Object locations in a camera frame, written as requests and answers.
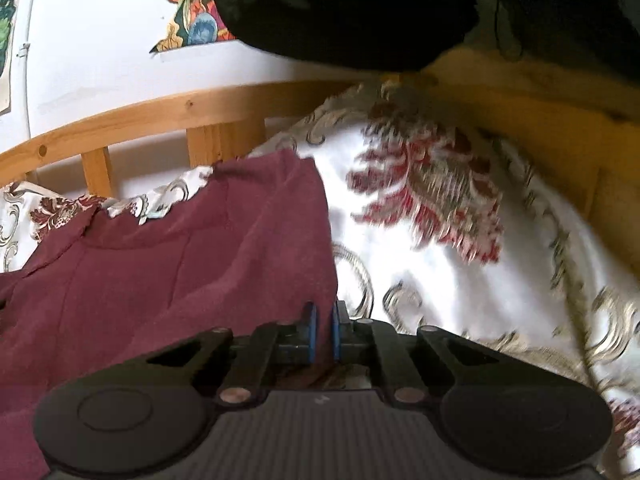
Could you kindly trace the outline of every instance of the screw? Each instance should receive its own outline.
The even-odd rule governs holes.
[[[251,392],[246,388],[226,388],[220,392],[219,397],[227,404],[242,404],[251,399]]]
[[[394,393],[394,397],[398,402],[405,404],[416,404],[424,400],[424,392],[418,388],[411,388],[406,386],[404,388],[398,388]]]

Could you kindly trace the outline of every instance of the maroon fabric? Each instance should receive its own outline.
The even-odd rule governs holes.
[[[329,348],[337,292],[312,160],[277,152],[218,165],[194,198],[143,226],[96,207],[0,274],[0,478],[39,478],[38,400],[63,381],[213,326],[250,333],[319,307]]]

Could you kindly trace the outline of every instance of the wall poster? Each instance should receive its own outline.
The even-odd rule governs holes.
[[[11,106],[11,58],[18,0],[0,0],[0,113]]]
[[[213,0],[169,0],[177,4],[175,16],[166,28],[166,37],[151,52],[184,46],[234,40],[222,22]]]

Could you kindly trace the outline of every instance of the black cloth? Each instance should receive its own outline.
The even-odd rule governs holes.
[[[248,45],[295,59],[391,72],[427,66],[478,22],[476,0],[215,1],[226,26]],[[565,60],[576,57],[575,45],[640,80],[640,16],[631,15],[628,0],[503,3],[511,19],[527,22],[514,30],[522,32],[519,39],[532,54],[569,64]],[[559,34],[570,39],[555,41]]]
[[[358,69],[419,70],[477,22],[476,0],[215,0],[244,43]]]

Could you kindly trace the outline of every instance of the bed sheet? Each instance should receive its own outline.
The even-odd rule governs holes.
[[[614,414],[607,475],[640,477],[639,284],[516,146],[435,124],[410,89],[383,84],[328,99],[251,156],[278,149],[315,160],[338,295],[353,317],[403,333],[437,324],[588,384]],[[51,229],[96,201],[110,216],[155,221],[212,171],[121,201],[7,186],[0,270],[21,268]]]

